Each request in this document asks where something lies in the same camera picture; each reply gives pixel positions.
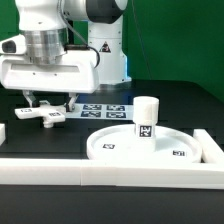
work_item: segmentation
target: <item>warning label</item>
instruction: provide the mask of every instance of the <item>warning label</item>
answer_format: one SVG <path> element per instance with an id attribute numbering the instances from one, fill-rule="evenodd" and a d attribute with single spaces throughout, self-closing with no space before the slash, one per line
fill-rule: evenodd
<path id="1" fill-rule="evenodd" d="M 110 47 L 107 42 L 101 47 L 100 52 L 111 53 Z"/>

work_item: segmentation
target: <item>white plate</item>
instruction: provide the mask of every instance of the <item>white plate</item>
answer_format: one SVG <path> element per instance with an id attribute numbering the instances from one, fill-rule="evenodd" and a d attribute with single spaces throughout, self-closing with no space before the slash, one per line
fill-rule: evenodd
<path id="1" fill-rule="evenodd" d="M 118 125 L 101 129 L 87 140 L 87 155 L 92 160 L 104 161 L 201 161 L 200 144 L 190 135 L 174 129 L 156 126 L 156 148 L 139 148 L 134 125 Z"/>

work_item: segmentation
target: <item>green wall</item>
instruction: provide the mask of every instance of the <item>green wall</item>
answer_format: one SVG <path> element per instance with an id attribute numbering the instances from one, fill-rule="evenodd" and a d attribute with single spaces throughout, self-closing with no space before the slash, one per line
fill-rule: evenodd
<path id="1" fill-rule="evenodd" d="M 18 14 L 14 0 L 0 1 L 5 39 L 18 33 Z M 224 1 L 134 0 L 134 5 L 135 15 L 129 0 L 124 16 L 130 76 L 196 82 L 224 101 Z M 85 24 L 76 27 L 86 36 Z"/>

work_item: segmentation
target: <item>black table surface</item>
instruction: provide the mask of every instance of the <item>black table surface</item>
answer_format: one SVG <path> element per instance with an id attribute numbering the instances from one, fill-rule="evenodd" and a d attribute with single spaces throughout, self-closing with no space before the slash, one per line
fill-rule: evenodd
<path id="1" fill-rule="evenodd" d="M 65 94 L 36 93 L 53 105 Z M 224 148 L 224 104 L 191 82 L 133 81 L 128 89 L 81 94 L 78 103 L 132 105 L 135 96 L 160 100 L 158 125 L 188 134 L 206 129 Z M 132 121 L 67 119 L 45 129 L 41 118 L 19 120 L 21 91 L 0 88 L 2 158 L 85 159 L 86 140 L 104 127 Z M 223 223 L 224 191 L 101 187 L 0 186 L 0 223 Z"/>

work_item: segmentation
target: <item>plastic part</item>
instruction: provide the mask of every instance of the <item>plastic part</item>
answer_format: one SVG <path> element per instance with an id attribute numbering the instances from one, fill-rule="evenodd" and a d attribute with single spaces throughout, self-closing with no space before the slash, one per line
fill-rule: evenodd
<path id="1" fill-rule="evenodd" d="M 194 130 L 194 138 L 201 144 L 202 159 L 206 163 L 224 164 L 224 153 L 211 136 L 203 129 Z"/>
<path id="2" fill-rule="evenodd" d="M 117 162 L 199 163 L 202 149 L 191 136 L 156 126 L 156 149 L 135 136 L 134 125 L 118 125 L 93 133 L 87 140 L 89 159 Z"/>
<path id="3" fill-rule="evenodd" d="M 154 97 L 134 98 L 135 147 L 156 150 L 155 125 L 158 122 L 159 100 Z"/>
<path id="4" fill-rule="evenodd" d="M 156 125 L 158 122 L 159 100 L 154 97 L 134 98 L 133 121 L 141 125 Z"/>
<path id="5" fill-rule="evenodd" d="M 5 141 L 5 125 L 0 124 L 0 146 Z"/>
<path id="6" fill-rule="evenodd" d="M 65 121 L 65 108 L 63 106 L 54 107 L 48 103 L 42 104 L 38 108 L 15 109 L 15 114 L 20 119 L 43 117 L 45 128 L 52 128 L 54 123 Z"/>

